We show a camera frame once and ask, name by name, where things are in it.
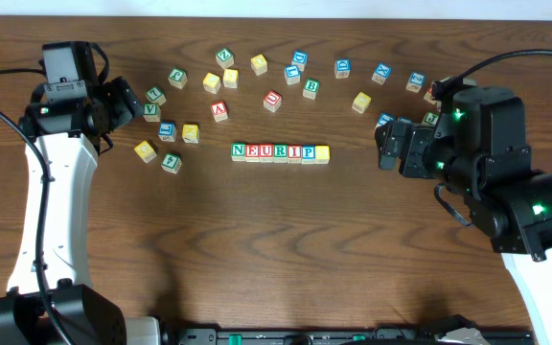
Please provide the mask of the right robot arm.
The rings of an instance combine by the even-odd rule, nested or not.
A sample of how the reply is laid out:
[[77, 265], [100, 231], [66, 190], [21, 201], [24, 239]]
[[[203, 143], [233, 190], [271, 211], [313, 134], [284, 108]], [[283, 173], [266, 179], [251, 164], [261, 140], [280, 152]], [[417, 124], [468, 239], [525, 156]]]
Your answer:
[[552, 173], [532, 167], [523, 101], [503, 87], [462, 81], [419, 124], [387, 114], [375, 139], [379, 167], [435, 179], [460, 195], [470, 214], [443, 207], [491, 241], [523, 298], [537, 341], [552, 344]]

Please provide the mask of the red I block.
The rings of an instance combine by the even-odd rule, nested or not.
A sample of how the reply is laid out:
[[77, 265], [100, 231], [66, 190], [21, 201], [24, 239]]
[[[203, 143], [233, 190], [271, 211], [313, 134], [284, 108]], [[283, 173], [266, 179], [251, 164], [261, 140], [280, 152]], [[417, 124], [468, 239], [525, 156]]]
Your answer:
[[299, 145], [287, 146], [287, 162], [289, 164], [300, 164], [302, 162], [302, 147]]

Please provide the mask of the red E block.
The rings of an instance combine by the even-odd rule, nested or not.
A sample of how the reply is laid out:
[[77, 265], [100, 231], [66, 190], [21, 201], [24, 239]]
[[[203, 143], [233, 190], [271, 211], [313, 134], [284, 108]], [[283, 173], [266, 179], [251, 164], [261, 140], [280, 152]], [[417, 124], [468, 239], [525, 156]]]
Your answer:
[[244, 159], [246, 162], [259, 162], [260, 146], [258, 144], [246, 144]]

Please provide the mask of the red U block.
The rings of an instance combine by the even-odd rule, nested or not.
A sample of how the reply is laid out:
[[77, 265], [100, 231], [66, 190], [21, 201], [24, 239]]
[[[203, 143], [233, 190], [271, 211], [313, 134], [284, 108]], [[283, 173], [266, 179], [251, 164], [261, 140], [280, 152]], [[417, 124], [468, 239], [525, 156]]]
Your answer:
[[274, 161], [274, 145], [260, 144], [259, 158], [261, 163], [272, 163]]
[[271, 112], [276, 112], [282, 104], [283, 97], [274, 90], [270, 90], [264, 97], [264, 108]]

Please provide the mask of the blue P block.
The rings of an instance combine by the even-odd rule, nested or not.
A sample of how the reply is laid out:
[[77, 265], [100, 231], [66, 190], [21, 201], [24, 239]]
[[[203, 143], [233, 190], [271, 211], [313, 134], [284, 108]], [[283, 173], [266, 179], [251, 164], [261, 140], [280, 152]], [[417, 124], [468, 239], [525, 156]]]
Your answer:
[[305, 165], [314, 164], [316, 162], [316, 146], [305, 145], [301, 147], [301, 163]]

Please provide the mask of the green N block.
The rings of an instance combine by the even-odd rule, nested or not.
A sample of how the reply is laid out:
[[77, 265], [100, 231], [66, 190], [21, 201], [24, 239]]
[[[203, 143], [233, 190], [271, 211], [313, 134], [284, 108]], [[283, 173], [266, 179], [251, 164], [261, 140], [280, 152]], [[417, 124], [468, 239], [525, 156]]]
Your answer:
[[231, 159], [233, 161], [244, 162], [245, 161], [245, 143], [234, 142], [231, 146]]

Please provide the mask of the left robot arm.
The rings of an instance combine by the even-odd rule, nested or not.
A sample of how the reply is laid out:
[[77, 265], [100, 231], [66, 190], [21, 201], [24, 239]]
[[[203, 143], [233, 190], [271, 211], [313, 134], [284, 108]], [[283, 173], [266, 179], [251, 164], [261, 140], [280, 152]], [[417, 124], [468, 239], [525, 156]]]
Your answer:
[[127, 80], [109, 80], [93, 42], [45, 44], [23, 116], [0, 119], [25, 142], [29, 170], [21, 246], [0, 297], [0, 344], [164, 344], [157, 318], [129, 318], [92, 288], [90, 189], [100, 144], [143, 113]]

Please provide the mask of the green R block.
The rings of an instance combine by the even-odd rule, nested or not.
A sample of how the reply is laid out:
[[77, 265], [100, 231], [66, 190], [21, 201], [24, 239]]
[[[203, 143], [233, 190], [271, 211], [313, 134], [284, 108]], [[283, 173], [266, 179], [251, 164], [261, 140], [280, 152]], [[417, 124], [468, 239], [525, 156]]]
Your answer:
[[274, 145], [274, 163], [286, 163], [288, 161], [288, 145], [275, 144]]

